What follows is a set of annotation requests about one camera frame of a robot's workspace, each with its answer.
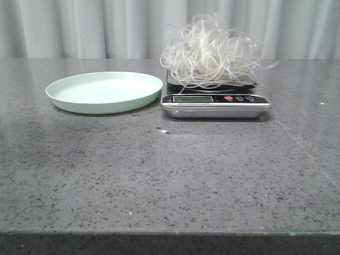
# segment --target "scale platform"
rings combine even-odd
[[[259,118],[272,108],[264,96],[253,92],[253,85],[225,85],[215,89],[183,89],[167,78],[160,104],[173,118]]]

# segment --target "clear noodle pile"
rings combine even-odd
[[[217,15],[196,15],[169,43],[160,63],[184,88],[254,84],[260,45],[236,29],[227,30]]]

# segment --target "mint green plate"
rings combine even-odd
[[[46,94],[55,106],[69,112],[110,114],[150,104],[162,86],[159,78],[144,73],[98,72],[55,81]]]

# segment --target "plastic plate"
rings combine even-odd
[[[144,73],[97,72],[55,81],[46,94],[55,106],[69,112],[110,114],[150,104],[162,86],[159,78]]]

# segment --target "white curtain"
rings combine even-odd
[[[340,58],[339,0],[0,0],[0,57],[153,58],[196,14],[263,42],[262,58]]]

